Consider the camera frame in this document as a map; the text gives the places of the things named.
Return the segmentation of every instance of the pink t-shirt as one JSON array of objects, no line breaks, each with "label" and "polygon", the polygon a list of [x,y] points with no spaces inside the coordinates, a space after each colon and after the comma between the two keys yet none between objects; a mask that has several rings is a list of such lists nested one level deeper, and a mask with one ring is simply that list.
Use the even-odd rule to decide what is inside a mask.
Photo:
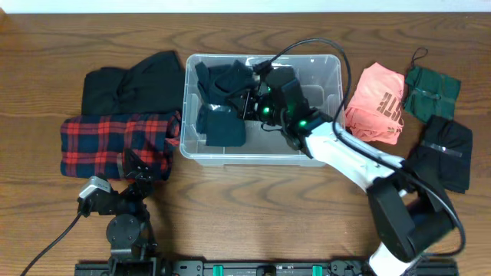
[{"label": "pink t-shirt", "polygon": [[365,142],[396,144],[403,121],[404,76],[375,63],[363,70],[346,110],[346,126]]}]

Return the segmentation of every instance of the white wall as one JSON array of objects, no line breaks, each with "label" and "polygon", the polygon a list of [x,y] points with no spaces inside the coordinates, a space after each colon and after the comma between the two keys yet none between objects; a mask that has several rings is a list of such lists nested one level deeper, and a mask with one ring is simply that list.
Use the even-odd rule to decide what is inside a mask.
[{"label": "white wall", "polygon": [[491,0],[0,0],[6,13],[491,12]]}]

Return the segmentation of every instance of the black strap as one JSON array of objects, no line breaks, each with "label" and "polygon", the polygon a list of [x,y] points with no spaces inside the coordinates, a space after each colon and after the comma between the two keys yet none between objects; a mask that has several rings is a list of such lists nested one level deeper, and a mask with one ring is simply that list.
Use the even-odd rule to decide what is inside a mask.
[{"label": "black strap", "polygon": [[[418,52],[419,50],[425,50],[425,52],[424,52],[424,54],[423,54],[423,55],[421,55],[421,56],[419,56],[419,57],[416,57],[416,58],[415,58],[415,56],[416,56],[416,54],[417,54],[417,52]],[[420,58],[424,58],[424,57],[426,57],[426,56],[427,56],[427,54],[428,54],[428,49],[426,49],[425,47],[419,47],[418,49],[416,49],[416,51],[415,51],[415,52],[414,52],[414,54],[413,54],[413,57],[411,58],[411,68],[414,68],[414,62],[415,62],[416,60],[419,60]]]}]

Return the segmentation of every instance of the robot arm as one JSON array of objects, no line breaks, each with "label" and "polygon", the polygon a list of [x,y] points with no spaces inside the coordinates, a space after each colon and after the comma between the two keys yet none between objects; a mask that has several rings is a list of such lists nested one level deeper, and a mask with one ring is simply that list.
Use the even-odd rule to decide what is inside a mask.
[{"label": "robot arm", "polygon": [[[394,173],[392,169],[380,166],[344,145],[333,133],[332,124],[333,122],[326,122],[317,126],[312,130],[311,135],[305,138],[305,146],[314,159],[333,166],[356,185],[360,186],[365,192],[368,187],[373,185],[376,178],[385,178]],[[342,130],[339,123],[336,124],[336,127]],[[353,137],[345,130],[342,130],[341,134],[350,143],[363,148],[373,156],[378,156],[396,167],[402,167],[400,163],[404,161],[404,158],[392,156],[375,149],[358,138]]]},{"label": "robot arm", "polygon": [[[270,68],[262,73],[261,79],[263,85],[255,92],[248,92],[247,101],[239,111],[240,117],[260,120],[270,126],[280,125],[282,135],[292,148],[333,166],[367,193],[382,240],[370,259],[377,275],[403,274],[429,246],[455,227],[434,195],[419,190],[400,173],[341,142],[333,131],[333,123],[348,144],[393,168],[403,167],[403,158],[367,145],[343,130],[329,115],[310,108],[292,68]],[[442,201],[451,206],[443,188],[429,185],[439,195],[444,195]],[[401,197],[414,191],[418,191],[418,198],[406,206]]]}]

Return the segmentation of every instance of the folded clothing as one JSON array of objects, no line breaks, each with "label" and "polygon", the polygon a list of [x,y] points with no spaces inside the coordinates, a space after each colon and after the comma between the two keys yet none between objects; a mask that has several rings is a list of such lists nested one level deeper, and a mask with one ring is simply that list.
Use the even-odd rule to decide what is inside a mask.
[{"label": "folded clothing", "polygon": [[433,115],[404,165],[425,181],[437,181],[446,189],[464,193],[470,185],[472,149],[472,130]]},{"label": "folded clothing", "polygon": [[432,115],[453,119],[455,101],[460,92],[460,80],[430,69],[414,66],[407,74],[409,86],[404,109],[421,122]]},{"label": "folded clothing", "polygon": [[130,70],[102,67],[85,77],[82,115],[182,110],[184,74],[174,51],[154,54]]},{"label": "folded clothing", "polygon": [[78,116],[61,125],[61,173],[119,179],[117,156],[132,149],[161,179],[169,178],[172,151],[180,142],[181,115]]},{"label": "folded clothing", "polygon": [[396,144],[403,128],[403,92],[402,74],[378,63],[364,69],[346,109],[346,126],[353,136],[365,142]]},{"label": "folded clothing", "polygon": [[207,146],[242,146],[246,142],[246,125],[237,116],[237,96],[257,87],[252,70],[239,61],[213,67],[200,62],[195,68],[203,101],[196,130],[206,134]]}]

